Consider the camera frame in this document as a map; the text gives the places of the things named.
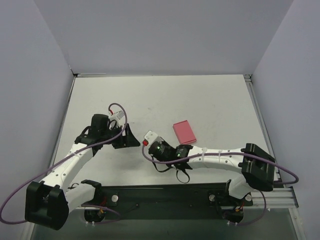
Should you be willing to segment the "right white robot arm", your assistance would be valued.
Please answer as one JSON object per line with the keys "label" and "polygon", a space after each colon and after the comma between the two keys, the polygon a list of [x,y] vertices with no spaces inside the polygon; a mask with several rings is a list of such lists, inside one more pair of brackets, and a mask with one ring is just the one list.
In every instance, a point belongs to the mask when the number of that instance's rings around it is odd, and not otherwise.
{"label": "right white robot arm", "polygon": [[146,159],[178,172],[217,169],[237,173],[226,184],[227,195],[235,199],[241,200],[253,190],[271,192],[274,188],[275,160],[253,143],[244,148],[223,150],[187,144],[172,147],[157,138],[150,143],[144,140],[143,146],[149,154],[142,153]]}

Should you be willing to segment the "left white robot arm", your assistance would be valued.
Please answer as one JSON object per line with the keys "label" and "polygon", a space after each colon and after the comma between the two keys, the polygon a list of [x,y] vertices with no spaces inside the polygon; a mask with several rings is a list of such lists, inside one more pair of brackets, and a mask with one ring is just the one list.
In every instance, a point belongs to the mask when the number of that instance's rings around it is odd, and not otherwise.
{"label": "left white robot arm", "polygon": [[27,186],[25,220],[59,230],[77,207],[104,206],[107,198],[99,182],[85,179],[75,188],[69,188],[78,172],[104,145],[112,145],[114,149],[141,145],[130,129],[125,111],[94,114],[91,124],[76,137],[61,163],[40,182],[32,181]]}

